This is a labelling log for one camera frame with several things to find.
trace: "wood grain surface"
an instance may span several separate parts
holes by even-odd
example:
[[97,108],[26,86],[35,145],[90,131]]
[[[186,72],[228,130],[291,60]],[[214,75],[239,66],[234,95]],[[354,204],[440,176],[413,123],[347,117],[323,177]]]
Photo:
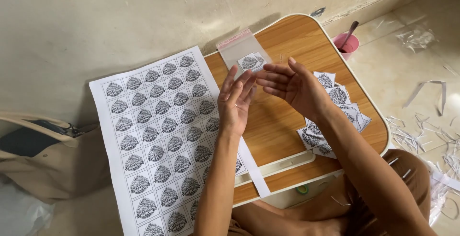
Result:
[[[288,57],[303,63],[310,71],[336,73],[336,82],[345,85],[352,103],[372,118],[361,133],[380,154],[387,144],[387,129],[350,70],[343,63],[319,25],[304,15],[288,16],[255,35],[273,63],[287,64]],[[227,75],[219,53],[205,57],[219,87]],[[249,107],[243,138],[258,166],[305,151],[296,130],[305,127],[302,115],[284,100],[258,91]],[[315,161],[266,177],[271,192],[317,178],[341,169],[337,160],[316,156]],[[235,188],[234,204],[258,197],[253,183]]]

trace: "woman's left hand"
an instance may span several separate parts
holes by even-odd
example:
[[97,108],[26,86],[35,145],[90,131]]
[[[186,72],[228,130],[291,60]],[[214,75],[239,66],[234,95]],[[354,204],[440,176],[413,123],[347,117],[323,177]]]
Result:
[[230,137],[241,137],[247,123],[247,112],[256,92],[256,76],[251,70],[245,71],[233,81],[238,68],[233,65],[222,84],[218,97],[219,133]]

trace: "hand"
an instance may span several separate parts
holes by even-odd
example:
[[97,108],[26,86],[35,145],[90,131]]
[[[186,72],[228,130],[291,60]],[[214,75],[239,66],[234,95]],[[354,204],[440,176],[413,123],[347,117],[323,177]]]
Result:
[[257,73],[257,84],[264,92],[286,100],[297,112],[313,122],[332,101],[318,79],[303,64],[289,57],[289,66],[265,64],[268,72]]
[[251,70],[247,70],[233,81],[237,70],[236,65],[230,68],[222,84],[217,105],[220,117],[219,133],[239,139],[246,128],[249,104],[256,92],[256,87],[253,86],[256,76]]

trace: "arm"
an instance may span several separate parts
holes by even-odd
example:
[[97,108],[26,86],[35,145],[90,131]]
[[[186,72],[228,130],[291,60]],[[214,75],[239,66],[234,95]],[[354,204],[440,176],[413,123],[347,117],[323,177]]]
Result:
[[310,71],[292,57],[289,67],[271,64],[264,69],[271,73],[258,74],[257,83],[318,125],[348,178],[391,235],[436,235],[404,181],[362,138]]
[[255,93],[256,77],[246,71],[233,82],[233,66],[218,97],[219,134],[216,150],[196,213],[195,236],[227,235],[233,206],[236,153],[247,122],[247,110]]

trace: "forearm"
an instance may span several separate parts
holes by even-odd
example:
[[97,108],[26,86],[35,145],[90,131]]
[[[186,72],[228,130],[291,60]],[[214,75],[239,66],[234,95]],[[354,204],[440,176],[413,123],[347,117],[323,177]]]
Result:
[[316,122],[353,186],[391,235],[431,235],[404,181],[336,106]]
[[227,235],[233,206],[236,153],[240,138],[219,134],[206,185],[201,194],[194,235]]

